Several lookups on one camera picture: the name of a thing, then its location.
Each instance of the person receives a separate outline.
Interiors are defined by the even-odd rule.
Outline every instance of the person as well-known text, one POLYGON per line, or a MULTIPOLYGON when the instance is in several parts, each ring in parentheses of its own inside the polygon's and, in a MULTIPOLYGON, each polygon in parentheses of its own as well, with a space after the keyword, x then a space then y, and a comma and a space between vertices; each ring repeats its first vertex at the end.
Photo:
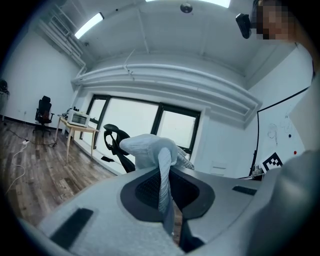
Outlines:
POLYGON ((256 33, 262 35, 263 39, 301 44, 312 57, 315 74, 320 69, 319 52, 305 28, 291 12, 289 4, 289 1, 284 0, 254 0, 251 18, 256 33))

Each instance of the white wall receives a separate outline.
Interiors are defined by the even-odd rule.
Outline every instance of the white wall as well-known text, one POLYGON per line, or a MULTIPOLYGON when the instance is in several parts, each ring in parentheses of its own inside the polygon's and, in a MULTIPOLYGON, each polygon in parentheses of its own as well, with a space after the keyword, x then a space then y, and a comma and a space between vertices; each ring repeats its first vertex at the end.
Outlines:
MULTIPOLYGON (((249 91, 262 100, 263 105, 261 109, 263 109, 310 86, 312 74, 313 67, 311 56, 306 49, 299 45, 298 48, 249 91)), ((279 113, 286 112, 286 109, 281 109, 284 106, 285 105, 281 104, 276 106, 279 113)), ((235 178, 246 177, 250 172, 253 154, 257 145, 257 131, 258 122, 257 117, 255 117, 246 128, 243 135, 242 148, 239 151, 241 152, 241 157, 237 164, 236 172, 233 175, 235 178)), ((283 148, 281 150, 288 150, 292 153, 293 149, 291 146, 291 144, 288 144, 288 147, 290 148, 283 148)), ((263 141, 259 142, 259 147, 263 147, 263 141)))
POLYGON ((10 91, 4 115, 35 123, 39 100, 47 96, 51 98, 51 112, 55 114, 50 126, 56 127, 57 115, 70 106, 74 93, 70 81, 78 72, 79 67, 67 56, 29 31, 13 51, 1 76, 10 91))
POLYGON ((208 174, 233 177, 240 157, 244 130, 207 117, 204 140, 199 145, 195 169, 208 174))

